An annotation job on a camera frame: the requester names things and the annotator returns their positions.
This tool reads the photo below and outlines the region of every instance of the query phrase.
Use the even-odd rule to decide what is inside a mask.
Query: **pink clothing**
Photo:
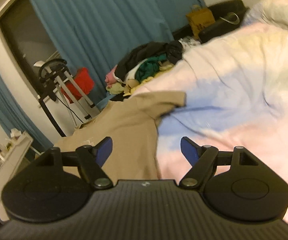
[[[117,65],[105,76],[105,82],[108,88],[111,88],[112,85],[117,82],[117,80],[114,77],[114,72],[116,68],[117,68]]]

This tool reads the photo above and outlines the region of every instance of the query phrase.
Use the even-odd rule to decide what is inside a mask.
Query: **yellow cloth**
[[[111,95],[118,95],[124,91],[124,87],[122,87],[122,84],[120,82],[116,82],[112,85],[111,88],[106,87],[106,90]]]
[[[174,67],[174,64],[169,62],[169,61],[166,61],[164,63],[160,63],[160,71],[170,70],[173,67]]]
[[[129,79],[126,81],[126,85],[124,87],[124,93],[127,94],[134,87],[137,87],[140,83],[136,79]]]
[[[140,88],[142,85],[144,85],[144,84],[152,81],[153,79],[158,78],[158,77],[162,76],[163,74],[169,72],[173,67],[174,67],[173,64],[172,64],[172,66],[171,66],[171,65],[161,66],[160,69],[162,68],[162,69],[166,69],[166,70],[157,72],[154,77],[148,77],[147,79],[144,79],[141,84],[139,84],[138,86],[136,86],[136,87],[134,87],[134,88],[131,88],[131,89],[130,89],[130,92],[125,93],[123,96],[126,97],[126,96],[132,95],[132,94],[133,94],[138,88]]]

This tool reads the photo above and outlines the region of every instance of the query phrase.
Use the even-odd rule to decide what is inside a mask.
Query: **metal stand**
[[[53,101],[57,100],[56,95],[53,92],[53,88],[56,87],[58,89],[60,96],[63,99],[63,103],[68,108],[68,113],[69,113],[75,127],[77,126],[76,120],[72,114],[72,111],[69,109],[67,100],[64,97],[63,93],[61,92],[60,88],[63,88],[63,90],[68,95],[68,97],[75,103],[75,105],[78,107],[78,109],[82,112],[82,114],[84,115],[84,118],[86,120],[93,118],[100,113],[100,111],[98,110],[96,105],[89,99],[89,97],[83,92],[83,90],[76,84],[76,82],[74,81],[74,79],[72,78],[72,76],[69,73],[69,70],[68,70],[68,67],[66,66],[66,63],[67,63],[66,60],[63,60],[63,59],[53,59],[53,60],[50,60],[50,61],[44,63],[39,69],[40,82],[42,84],[44,84],[45,91],[46,91],[46,93],[40,97],[39,103],[40,103],[42,109],[44,110],[44,112],[46,113],[47,117],[49,118],[49,120],[53,124],[53,126],[56,128],[56,130],[58,131],[58,133],[62,137],[65,137],[64,132],[61,130],[61,128],[59,127],[59,125],[57,124],[57,122],[55,121],[53,116],[51,115],[50,111],[46,107],[46,104],[44,103],[44,98],[47,96],[49,96]],[[74,95],[71,93],[71,91],[65,85],[64,80],[62,79],[64,77],[66,77],[73,84],[73,86],[81,94],[82,98],[85,99],[85,101],[87,102],[87,104],[90,107],[89,109],[87,109],[87,108],[85,109],[81,105],[81,103],[74,97]]]

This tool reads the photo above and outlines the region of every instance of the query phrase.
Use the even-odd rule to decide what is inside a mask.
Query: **desk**
[[[33,138],[27,132],[22,133],[9,150],[5,157],[5,162],[0,166],[0,218],[3,221],[8,220],[9,218],[1,201],[2,190],[6,183],[16,174],[32,142]]]

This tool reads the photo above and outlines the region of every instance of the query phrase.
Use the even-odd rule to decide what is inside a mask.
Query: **yellow paper bag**
[[[214,16],[209,8],[194,10],[187,14],[186,18],[196,39],[199,38],[198,34],[201,30],[215,23]]]

